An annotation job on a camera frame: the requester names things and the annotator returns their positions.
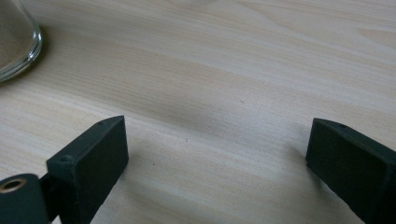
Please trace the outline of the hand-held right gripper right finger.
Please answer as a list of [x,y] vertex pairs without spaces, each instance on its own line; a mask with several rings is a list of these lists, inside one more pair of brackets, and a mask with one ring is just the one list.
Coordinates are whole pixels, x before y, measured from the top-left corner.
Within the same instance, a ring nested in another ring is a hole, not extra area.
[[396,151],[344,124],[313,119],[305,158],[365,224],[396,224]]

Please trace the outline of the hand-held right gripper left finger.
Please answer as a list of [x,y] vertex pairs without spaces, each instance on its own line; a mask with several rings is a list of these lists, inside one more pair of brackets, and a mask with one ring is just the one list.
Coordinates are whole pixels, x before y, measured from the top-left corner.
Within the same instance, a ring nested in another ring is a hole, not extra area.
[[47,160],[49,219],[89,224],[129,160],[123,116],[101,120]]

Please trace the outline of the glass jar of beige powder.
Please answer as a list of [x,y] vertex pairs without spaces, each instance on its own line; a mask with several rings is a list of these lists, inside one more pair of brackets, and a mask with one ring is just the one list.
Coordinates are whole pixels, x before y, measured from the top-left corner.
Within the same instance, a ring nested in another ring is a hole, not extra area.
[[0,82],[25,70],[41,49],[40,27],[21,0],[0,0]]

